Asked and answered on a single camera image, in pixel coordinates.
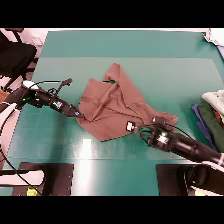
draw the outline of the blue cloth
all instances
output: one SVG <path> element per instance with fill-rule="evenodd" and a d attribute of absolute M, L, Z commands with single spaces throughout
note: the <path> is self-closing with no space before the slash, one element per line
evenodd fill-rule
<path fill-rule="evenodd" d="M 198 110 L 198 103 L 196 103 L 195 105 L 192 106 L 192 109 L 195 113 L 195 115 L 197 116 L 197 118 L 199 119 L 199 121 L 196 123 L 199 130 L 202 132 L 202 134 L 205 136 L 205 138 L 208 140 L 209 142 L 209 145 L 212 149 L 216 150 L 217 151 L 217 148 L 215 146 L 215 142 L 214 142 L 214 139 L 209 131 L 209 129 L 207 128 L 204 120 L 202 119 L 201 115 L 200 115 L 200 112 Z"/>

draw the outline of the table surface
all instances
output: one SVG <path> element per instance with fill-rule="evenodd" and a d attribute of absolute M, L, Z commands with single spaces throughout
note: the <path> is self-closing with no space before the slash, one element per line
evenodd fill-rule
<path fill-rule="evenodd" d="M 71 87 L 60 97 L 78 105 L 88 79 L 102 80 L 113 62 L 122 65 L 150 106 L 176 114 L 178 127 L 206 143 L 191 106 L 204 92 L 223 89 L 224 66 L 201 33 L 49 32 L 33 80 L 71 77 Z M 91 139 L 91 146 L 84 147 L 84 139 Z M 75 119 L 30 105 L 22 109 L 8 158 L 16 167 L 20 162 L 74 163 L 72 195 L 158 195 L 155 165 L 188 163 L 147 147 L 134 135 L 100 143 Z M 11 191 L 1 188 L 0 194 Z"/>

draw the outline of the green cloth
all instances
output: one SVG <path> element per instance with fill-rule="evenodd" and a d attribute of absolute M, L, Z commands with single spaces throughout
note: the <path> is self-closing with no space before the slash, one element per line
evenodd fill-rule
<path fill-rule="evenodd" d="M 224 152 L 224 128 L 216 119 L 213 108 L 206 102 L 200 103 L 198 106 L 201 117 L 208 126 L 218 151 Z"/>

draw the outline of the chair armrest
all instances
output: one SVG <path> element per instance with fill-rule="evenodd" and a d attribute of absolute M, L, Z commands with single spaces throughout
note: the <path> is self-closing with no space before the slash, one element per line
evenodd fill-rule
<path fill-rule="evenodd" d="M 5 28 L 7 31 L 16 31 L 18 33 L 22 33 L 24 28 Z"/>
<path fill-rule="evenodd" d="M 5 28 L 5 30 L 12 31 L 14 36 L 16 37 L 17 41 L 19 43 L 22 43 L 22 40 L 21 40 L 21 38 L 20 38 L 18 33 L 22 33 L 24 28 Z"/>

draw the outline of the stack of folded clothes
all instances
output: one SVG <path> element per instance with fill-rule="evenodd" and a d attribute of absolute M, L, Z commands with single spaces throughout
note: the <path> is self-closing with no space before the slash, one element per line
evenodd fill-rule
<path fill-rule="evenodd" d="M 206 101 L 192 109 L 199 119 L 197 126 L 214 150 L 224 152 L 224 90 L 202 95 Z"/>

